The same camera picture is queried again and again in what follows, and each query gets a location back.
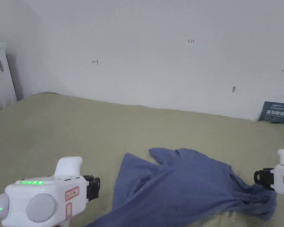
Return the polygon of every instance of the green led light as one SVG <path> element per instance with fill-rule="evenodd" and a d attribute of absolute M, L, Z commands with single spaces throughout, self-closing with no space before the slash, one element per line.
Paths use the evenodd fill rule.
<path fill-rule="evenodd" d="M 42 184 L 44 184 L 44 181 L 34 181 L 34 182 L 31 182 L 31 181 L 21 181 L 20 184 L 38 184 L 38 185 L 42 185 Z"/>

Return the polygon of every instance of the bed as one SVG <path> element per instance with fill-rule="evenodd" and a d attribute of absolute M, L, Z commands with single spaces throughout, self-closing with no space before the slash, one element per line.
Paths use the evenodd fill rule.
<path fill-rule="evenodd" d="M 81 156 L 81 173 L 101 178 L 99 198 L 71 220 L 85 226 L 111 210 L 125 153 L 154 162 L 153 147 L 200 151 L 253 184 L 256 170 L 278 164 L 284 125 L 40 93 L 0 111 L 0 193 L 18 179 L 52 175 L 63 156 Z M 284 197 L 268 222 L 221 213 L 190 226 L 233 225 L 284 226 Z"/>

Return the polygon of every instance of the white controller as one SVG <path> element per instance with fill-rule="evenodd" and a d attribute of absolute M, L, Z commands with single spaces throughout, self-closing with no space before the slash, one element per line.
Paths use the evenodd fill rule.
<path fill-rule="evenodd" d="M 256 184 L 284 195 L 284 149 L 278 150 L 278 155 L 280 156 L 280 164 L 274 168 L 256 171 L 254 181 Z"/>
<path fill-rule="evenodd" d="M 53 176 L 18 180 L 0 195 L 4 227 L 69 226 L 72 216 L 98 197 L 100 179 L 81 176 L 81 157 L 64 157 Z"/>

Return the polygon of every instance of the blue cloth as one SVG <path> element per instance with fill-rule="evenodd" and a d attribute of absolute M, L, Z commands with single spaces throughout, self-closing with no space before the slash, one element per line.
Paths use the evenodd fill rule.
<path fill-rule="evenodd" d="M 222 211 L 268 220 L 276 209 L 274 191 L 248 186 L 226 163 L 189 149 L 149 151 L 159 165 L 127 153 L 112 211 L 88 227 L 181 227 Z"/>

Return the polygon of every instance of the round button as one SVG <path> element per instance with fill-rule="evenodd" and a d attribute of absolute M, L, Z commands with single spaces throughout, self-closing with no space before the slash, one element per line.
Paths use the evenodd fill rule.
<path fill-rule="evenodd" d="M 8 194 L 0 195 L 0 220 L 4 220 L 8 215 L 9 197 Z"/>
<path fill-rule="evenodd" d="M 41 223 L 48 220 L 54 214 L 55 209 L 54 197 L 50 194 L 38 194 L 29 201 L 26 214 L 32 222 Z"/>

